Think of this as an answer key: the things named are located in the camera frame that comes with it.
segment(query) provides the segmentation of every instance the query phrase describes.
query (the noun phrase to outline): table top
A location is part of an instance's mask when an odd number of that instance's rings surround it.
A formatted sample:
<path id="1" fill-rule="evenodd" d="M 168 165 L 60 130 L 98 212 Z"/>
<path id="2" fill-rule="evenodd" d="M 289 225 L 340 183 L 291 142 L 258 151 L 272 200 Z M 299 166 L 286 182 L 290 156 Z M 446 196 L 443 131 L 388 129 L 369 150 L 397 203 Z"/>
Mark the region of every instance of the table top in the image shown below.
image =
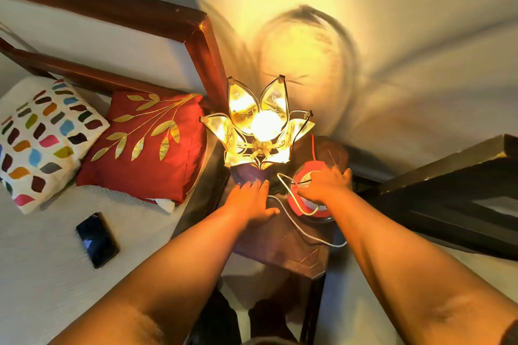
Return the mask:
<path id="1" fill-rule="evenodd" d="M 341 172 L 345 172 L 349 159 L 345 148 L 326 137 L 317 136 L 314 141 L 316 159 L 324 161 L 328 166 L 336 164 Z M 294 145 L 290 161 L 291 168 L 297 170 L 311 160 L 313 160 L 311 134 L 307 134 Z M 226 197 L 234 186 L 233 179 L 229 178 L 218 207 L 225 203 Z M 339 233 L 336 223 L 316 224 L 309 222 L 308 219 L 301 219 L 289 207 L 287 193 L 282 191 L 276 196 L 306 233 L 329 243 L 333 242 L 335 235 Z M 279 207 L 281 213 L 260 227 L 246 230 L 238 239 L 234 252 L 264 264 L 280 266 L 311 279 L 323 275 L 327 269 L 330 247 L 302 235 L 275 199 L 270 198 L 267 206 Z"/>

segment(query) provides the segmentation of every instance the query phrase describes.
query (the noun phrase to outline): hand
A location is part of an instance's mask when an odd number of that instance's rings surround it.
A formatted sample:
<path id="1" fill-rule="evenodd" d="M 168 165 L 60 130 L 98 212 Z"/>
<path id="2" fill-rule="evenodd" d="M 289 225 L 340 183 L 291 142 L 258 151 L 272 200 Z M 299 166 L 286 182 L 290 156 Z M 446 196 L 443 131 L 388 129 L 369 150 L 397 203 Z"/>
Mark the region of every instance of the hand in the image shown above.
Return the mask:
<path id="1" fill-rule="evenodd" d="M 266 180 L 261 183 L 256 180 L 254 184 L 246 182 L 243 186 L 236 185 L 225 201 L 224 207 L 236 214 L 244 216 L 247 226 L 259 226 L 271 217 L 280 213 L 276 207 L 266 208 L 266 197 L 270 183 Z"/>
<path id="2" fill-rule="evenodd" d="M 335 165 L 333 168 L 325 168 L 320 172 L 311 173 L 311 183 L 307 187 L 303 184 L 298 188 L 298 194 L 316 204 L 325 204 L 325 198 L 330 194 L 342 189 L 349 189 L 352 191 L 352 176 L 353 172 L 350 168 L 342 173 Z"/>

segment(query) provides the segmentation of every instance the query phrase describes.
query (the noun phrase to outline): forearm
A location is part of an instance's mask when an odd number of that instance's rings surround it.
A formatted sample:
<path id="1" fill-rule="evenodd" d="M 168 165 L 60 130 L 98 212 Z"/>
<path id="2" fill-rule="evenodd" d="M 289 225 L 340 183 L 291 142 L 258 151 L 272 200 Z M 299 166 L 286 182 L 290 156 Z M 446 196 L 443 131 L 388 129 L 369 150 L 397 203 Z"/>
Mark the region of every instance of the forearm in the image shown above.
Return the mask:
<path id="1" fill-rule="evenodd" d="M 497 344 L 518 317 L 514 302 L 352 191 L 341 189 L 328 196 L 325 204 L 407 342 Z M 491 329 L 477 332 L 474 322 Z"/>
<path id="2" fill-rule="evenodd" d="M 55 340 L 181 344 L 245 226 L 240 213 L 218 209 L 146 259 Z"/>

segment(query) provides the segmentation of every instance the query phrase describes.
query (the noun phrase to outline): white pillow with colorful spots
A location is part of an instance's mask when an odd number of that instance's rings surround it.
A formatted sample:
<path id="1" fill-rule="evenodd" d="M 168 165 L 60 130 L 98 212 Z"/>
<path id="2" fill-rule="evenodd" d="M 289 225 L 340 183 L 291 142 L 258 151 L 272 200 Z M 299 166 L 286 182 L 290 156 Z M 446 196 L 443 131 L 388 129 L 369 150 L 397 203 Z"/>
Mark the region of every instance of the white pillow with colorful spots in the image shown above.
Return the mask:
<path id="1" fill-rule="evenodd" d="M 29 77 L 0 99 L 0 179 L 24 214 L 59 192 L 109 127 L 66 80 Z"/>

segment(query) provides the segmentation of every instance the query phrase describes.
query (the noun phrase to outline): lamp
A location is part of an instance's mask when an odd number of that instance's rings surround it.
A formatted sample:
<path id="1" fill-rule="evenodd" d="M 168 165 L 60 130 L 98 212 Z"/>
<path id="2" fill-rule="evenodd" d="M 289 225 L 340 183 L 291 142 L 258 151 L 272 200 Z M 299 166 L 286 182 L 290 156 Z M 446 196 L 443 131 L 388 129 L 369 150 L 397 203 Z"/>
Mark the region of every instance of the lamp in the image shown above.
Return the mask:
<path id="1" fill-rule="evenodd" d="M 271 165 L 286 164 L 293 143 L 314 126 L 311 111 L 289 112 L 283 75 L 271 82 L 260 100 L 241 82 L 228 78 L 229 115 L 213 113 L 200 121 L 225 148 L 225 166 L 236 182 L 265 180 Z M 232 172 L 238 165 L 242 172 Z"/>

